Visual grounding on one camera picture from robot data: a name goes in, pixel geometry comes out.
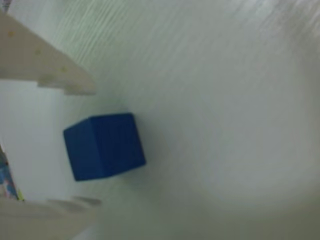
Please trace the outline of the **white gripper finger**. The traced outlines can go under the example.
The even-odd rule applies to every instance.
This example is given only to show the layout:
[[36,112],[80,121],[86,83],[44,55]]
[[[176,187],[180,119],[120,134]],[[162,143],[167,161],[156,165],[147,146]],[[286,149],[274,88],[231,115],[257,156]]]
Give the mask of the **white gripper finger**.
[[71,240],[90,227],[102,202],[88,197],[46,203],[0,199],[2,240]]
[[93,78],[69,56],[10,15],[0,14],[0,78],[36,82],[66,95],[93,95]]

